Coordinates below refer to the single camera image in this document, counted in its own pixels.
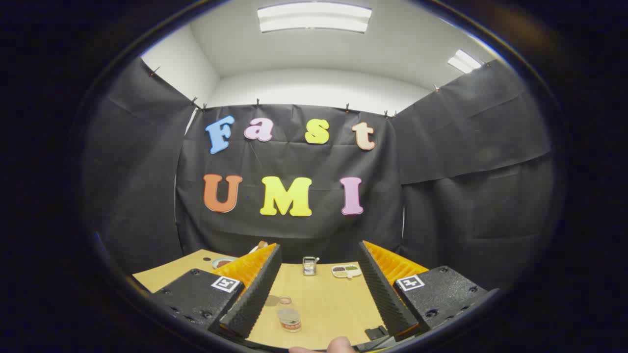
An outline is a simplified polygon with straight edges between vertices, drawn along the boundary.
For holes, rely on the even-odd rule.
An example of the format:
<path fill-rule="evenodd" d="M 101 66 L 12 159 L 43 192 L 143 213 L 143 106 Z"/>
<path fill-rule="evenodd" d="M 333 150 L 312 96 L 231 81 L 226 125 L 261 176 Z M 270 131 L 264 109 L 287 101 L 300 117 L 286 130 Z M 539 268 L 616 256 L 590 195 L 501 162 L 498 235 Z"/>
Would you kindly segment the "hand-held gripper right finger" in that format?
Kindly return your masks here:
<path fill-rule="evenodd" d="M 498 293 L 449 266 L 431 270 L 368 241 L 358 260 L 390 336 L 400 341 L 455 322 Z"/>

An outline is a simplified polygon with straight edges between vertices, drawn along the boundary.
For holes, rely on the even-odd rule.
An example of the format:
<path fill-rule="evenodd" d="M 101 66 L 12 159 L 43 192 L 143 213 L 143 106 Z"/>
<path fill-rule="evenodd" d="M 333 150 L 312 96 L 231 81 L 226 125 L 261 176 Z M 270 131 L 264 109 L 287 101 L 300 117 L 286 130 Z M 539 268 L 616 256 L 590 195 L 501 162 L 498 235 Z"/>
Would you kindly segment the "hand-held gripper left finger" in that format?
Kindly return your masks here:
<path fill-rule="evenodd" d="M 208 272 L 193 268 L 150 295 L 166 313 L 212 333 L 249 337 L 282 263 L 269 244 Z"/>

